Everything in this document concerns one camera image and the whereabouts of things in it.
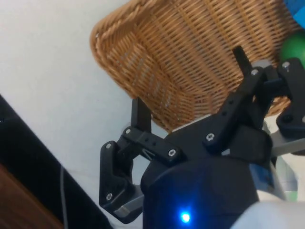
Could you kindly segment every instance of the wicker basket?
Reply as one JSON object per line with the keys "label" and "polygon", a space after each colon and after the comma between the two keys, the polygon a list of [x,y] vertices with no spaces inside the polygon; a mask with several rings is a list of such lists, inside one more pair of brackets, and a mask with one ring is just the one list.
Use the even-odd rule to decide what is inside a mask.
{"label": "wicker basket", "polygon": [[[297,29],[283,0],[132,0],[98,22],[90,42],[98,64],[171,131],[217,112],[239,85],[233,47],[277,64]],[[276,100],[269,115],[287,103]]]}

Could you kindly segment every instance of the metal pin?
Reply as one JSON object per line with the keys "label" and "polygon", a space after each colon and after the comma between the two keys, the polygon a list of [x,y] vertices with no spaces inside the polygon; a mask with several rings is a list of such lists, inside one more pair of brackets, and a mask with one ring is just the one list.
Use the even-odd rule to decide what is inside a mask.
{"label": "metal pin", "polygon": [[206,136],[206,140],[208,141],[212,141],[214,139],[215,135],[213,133],[209,133],[207,136]]}
{"label": "metal pin", "polygon": [[175,156],[176,154],[176,150],[171,149],[170,151],[168,151],[168,156]]}
{"label": "metal pin", "polygon": [[282,67],[285,68],[286,70],[288,70],[289,65],[290,65],[290,63],[286,61],[282,64]]}
{"label": "metal pin", "polygon": [[257,69],[253,69],[252,71],[251,71],[251,75],[256,75],[256,74],[258,74],[258,70]]}
{"label": "metal pin", "polygon": [[109,201],[112,199],[112,193],[109,193],[107,196],[106,196],[106,200]]}

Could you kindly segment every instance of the white surface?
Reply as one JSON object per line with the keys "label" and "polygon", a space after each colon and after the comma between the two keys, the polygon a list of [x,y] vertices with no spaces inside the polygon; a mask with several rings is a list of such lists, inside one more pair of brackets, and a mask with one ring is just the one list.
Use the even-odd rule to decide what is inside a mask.
{"label": "white surface", "polygon": [[[89,35],[126,2],[0,0],[0,93],[97,205],[100,148],[130,121],[131,99],[93,59]],[[146,166],[136,161],[137,182]]]}
{"label": "white surface", "polygon": [[247,209],[232,229],[303,229],[304,212],[304,202],[259,202]]}

